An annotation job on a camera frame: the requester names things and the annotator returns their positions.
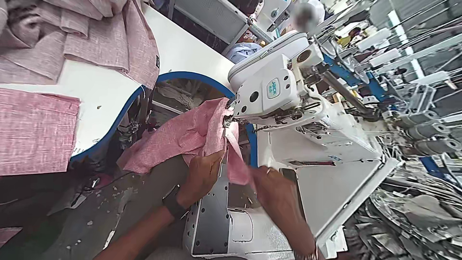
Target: pink linen fabric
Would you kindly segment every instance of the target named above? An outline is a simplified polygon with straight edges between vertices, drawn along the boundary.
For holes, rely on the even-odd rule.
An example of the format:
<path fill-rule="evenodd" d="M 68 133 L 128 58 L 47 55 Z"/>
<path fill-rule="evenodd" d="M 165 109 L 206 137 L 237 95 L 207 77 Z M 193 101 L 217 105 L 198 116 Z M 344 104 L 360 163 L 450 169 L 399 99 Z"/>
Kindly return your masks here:
<path fill-rule="evenodd" d="M 2 65 L 6 76 L 0 74 L 0 83 L 56 84 L 67 58 L 117 70 L 154 88 L 160 58 L 139 1 L 10 0 L 7 6 L 0 1 L 0 57 L 16 65 Z M 44 41 L 57 33 L 64 40 Z M 45 79 L 28 77 L 24 68 Z M 12 77 L 15 73 L 26 77 Z"/>
<path fill-rule="evenodd" d="M 12 237 L 19 233 L 23 228 L 2 228 L 0 229 L 0 248 Z"/>
<path fill-rule="evenodd" d="M 223 128 L 223 117 L 232 113 L 226 109 L 227 102 L 227 98 L 208 100 L 170 119 L 126 149 L 117 164 L 124 170 L 147 173 L 176 155 L 183 155 L 189 165 L 195 156 L 228 149 L 228 179 L 240 185 L 249 183 L 249 171 L 237 143 L 238 124 L 232 122 L 228 128 Z"/>
<path fill-rule="evenodd" d="M 0 175 L 64 172 L 80 100 L 0 88 Z"/>

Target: person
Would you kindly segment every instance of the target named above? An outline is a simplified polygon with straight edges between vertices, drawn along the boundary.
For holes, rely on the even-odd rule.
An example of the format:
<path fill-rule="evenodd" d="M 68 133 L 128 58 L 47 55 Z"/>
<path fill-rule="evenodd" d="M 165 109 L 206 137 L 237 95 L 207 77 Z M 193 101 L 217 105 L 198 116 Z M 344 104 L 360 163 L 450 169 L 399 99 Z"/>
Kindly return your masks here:
<path fill-rule="evenodd" d="M 347 37 L 344 37 L 340 40 L 337 41 L 339 45 L 342 46 L 342 48 L 345 48 L 348 46 L 348 44 L 361 33 L 361 28 L 359 27 L 354 27 L 349 33 Z"/>
<path fill-rule="evenodd" d="M 187 209 L 204 197 L 217 181 L 225 151 L 191 160 L 186 182 L 176 193 L 178 204 Z M 296 259 L 324 259 L 316 247 L 311 230 L 301 215 L 296 199 L 295 184 L 280 172 L 265 166 L 250 170 L 255 182 L 258 201 L 272 221 L 286 236 Z M 101 251 L 94 260 L 133 260 L 142 248 L 156 238 L 161 230 L 174 222 L 174 214 L 164 205 L 145 214 L 127 233 Z M 187 252 L 186 259 L 191 259 Z M 180 259 L 178 256 L 169 259 Z"/>

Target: white sewing machine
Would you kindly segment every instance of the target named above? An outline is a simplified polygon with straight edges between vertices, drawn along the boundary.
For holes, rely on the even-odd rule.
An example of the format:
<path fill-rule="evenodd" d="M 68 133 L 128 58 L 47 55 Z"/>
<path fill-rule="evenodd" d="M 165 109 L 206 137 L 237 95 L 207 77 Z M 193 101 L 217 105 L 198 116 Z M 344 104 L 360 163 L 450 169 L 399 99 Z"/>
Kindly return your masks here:
<path fill-rule="evenodd" d="M 365 50 L 388 36 L 384 30 L 358 46 Z M 318 246 L 327 252 L 331 236 L 401 163 L 399 155 L 434 155 L 461 146 L 452 139 L 428 140 L 448 134 L 433 121 L 438 118 L 435 113 L 407 116 L 386 111 L 377 117 L 377 110 L 365 106 L 337 80 L 324 55 L 335 56 L 336 51 L 329 53 L 329 46 L 291 31 L 236 64 L 228 79 L 237 92 L 231 106 L 234 119 L 256 126 L 258 165 L 296 172 L 304 216 Z M 393 53 L 379 57 L 374 66 L 395 58 Z M 353 64 L 351 72 L 369 83 L 367 76 L 362 77 L 365 72 L 355 68 Z M 316 87 L 320 81 L 358 112 L 352 115 L 341 102 L 325 99 Z M 404 148 L 399 155 L 390 152 L 400 146 Z M 217 196 L 206 196 L 193 206 L 183 236 L 186 249 L 207 258 L 293 258 L 285 237 L 263 211 L 227 207 L 227 185 L 221 174 L 211 191 Z"/>

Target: wristwatch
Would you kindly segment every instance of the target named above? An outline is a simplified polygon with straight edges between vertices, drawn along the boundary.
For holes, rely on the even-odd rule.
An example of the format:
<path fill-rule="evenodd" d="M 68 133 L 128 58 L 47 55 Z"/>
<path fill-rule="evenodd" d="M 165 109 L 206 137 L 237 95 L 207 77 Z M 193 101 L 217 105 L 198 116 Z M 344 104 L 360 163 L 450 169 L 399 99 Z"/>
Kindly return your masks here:
<path fill-rule="evenodd" d="M 176 201 L 176 194 L 180 190 L 180 185 L 175 185 L 162 199 L 162 203 L 169 210 L 170 214 L 175 217 L 176 220 L 182 219 L 189 212 L 189 208 L 185 209 L 183 206 L 178 204 Z"/>

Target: hand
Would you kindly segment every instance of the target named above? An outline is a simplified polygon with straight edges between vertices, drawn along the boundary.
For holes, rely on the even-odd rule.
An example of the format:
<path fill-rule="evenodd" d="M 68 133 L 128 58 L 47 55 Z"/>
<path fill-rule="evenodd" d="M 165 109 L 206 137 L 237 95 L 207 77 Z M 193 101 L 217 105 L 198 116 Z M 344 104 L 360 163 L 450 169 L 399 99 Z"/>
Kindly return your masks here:
<path fill-rule="evenodd" d="M 252 169 L 251 173 L 258 201 L 284 233 L 292 249 L 305 256 L 314 253 L 317 250 L 316 242 L 298 206 L 295 184 L 266 166 Z"/>
<path fill-rule="evenodd" d="M 273 168 L 252 169 L 257 199 L 279 229 L 287 236 L 306 225 L 297 200 L 297 187 Z"/>
<path fill-rule="evenodd" d="M 203 198 L 218 179 L 221 157 L 224 150 L 211 155 L 194 157 L 189 164 L 189 174 L 186 182 L 180 187 L 176 200 L 183 208 L 189 208 L 193 203 Z"/>

